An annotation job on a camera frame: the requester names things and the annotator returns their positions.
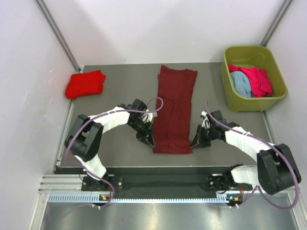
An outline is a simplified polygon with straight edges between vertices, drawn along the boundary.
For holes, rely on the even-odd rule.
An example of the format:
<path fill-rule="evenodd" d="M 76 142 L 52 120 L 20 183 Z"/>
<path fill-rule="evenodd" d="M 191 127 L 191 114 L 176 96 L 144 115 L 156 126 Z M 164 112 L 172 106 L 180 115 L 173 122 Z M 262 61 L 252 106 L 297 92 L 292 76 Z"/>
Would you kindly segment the dark red t-shirt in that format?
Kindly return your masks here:
<path fill-rule="evenodd" d="M 162 107 L 154 119 L 153 153 L 191 154 L 189 131 L 192 95 L 198 72 L 190 69 L 175 70 L 161 66 L 158 74 L 156 107 Z"/>

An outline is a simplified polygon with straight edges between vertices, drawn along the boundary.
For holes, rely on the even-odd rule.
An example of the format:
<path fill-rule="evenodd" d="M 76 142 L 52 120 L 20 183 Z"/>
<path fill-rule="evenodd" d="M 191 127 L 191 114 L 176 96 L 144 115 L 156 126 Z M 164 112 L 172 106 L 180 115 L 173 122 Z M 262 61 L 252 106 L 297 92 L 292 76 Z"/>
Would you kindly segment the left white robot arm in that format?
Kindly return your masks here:
<path fill-rule="evenodd" d="M 98 156 L 102 135 L 122 125 L 136 131 L 136 139 L 147 146 L 155 147 L 153 124 L 157 110 L 149 110 L 146 104 L 136 99 L 132 104 L 120 104 L 99 115 L 81 114 L 75 119 L 64 146 L 81 163 L 87 176 L 84 182 L 98 190 L 107 188 L 109 179 L 105 166 Z"/>

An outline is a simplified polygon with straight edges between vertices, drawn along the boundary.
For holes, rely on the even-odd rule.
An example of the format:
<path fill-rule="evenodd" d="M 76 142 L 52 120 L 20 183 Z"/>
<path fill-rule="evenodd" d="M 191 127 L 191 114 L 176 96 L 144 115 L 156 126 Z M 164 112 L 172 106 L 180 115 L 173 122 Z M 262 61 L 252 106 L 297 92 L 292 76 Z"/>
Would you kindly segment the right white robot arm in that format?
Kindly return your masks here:
<path fill-rule="evenodd" d="M 221 111 L 201 113 L 191 148 L 205 148 L 213 140 L 221 140 L 250 156 L 255 166 L 237 164 L 225 172 L 224 184 L 234 190 L 241 184 L 261 187 L 274 195 L 302 181 L 290 148 L 285 144 L 274 145 L 247 132 L 235 122 L 227 123 Z"/>

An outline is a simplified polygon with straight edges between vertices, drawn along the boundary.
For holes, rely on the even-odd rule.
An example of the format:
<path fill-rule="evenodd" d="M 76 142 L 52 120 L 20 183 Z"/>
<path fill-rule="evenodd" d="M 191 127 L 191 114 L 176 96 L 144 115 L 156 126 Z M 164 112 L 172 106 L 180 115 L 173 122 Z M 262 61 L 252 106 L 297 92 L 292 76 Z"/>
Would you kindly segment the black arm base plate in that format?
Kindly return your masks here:
<path fill-rule="evenodd" d="M 111 173 L 103 177 L 113 185 L 116 192 L 130 191 L 131 189 L 197 189 L 201 192 L 250 191 L 251 185 L 235 184 L 222 174 L 209 174 L 207 172 L 189 173 Z"/>

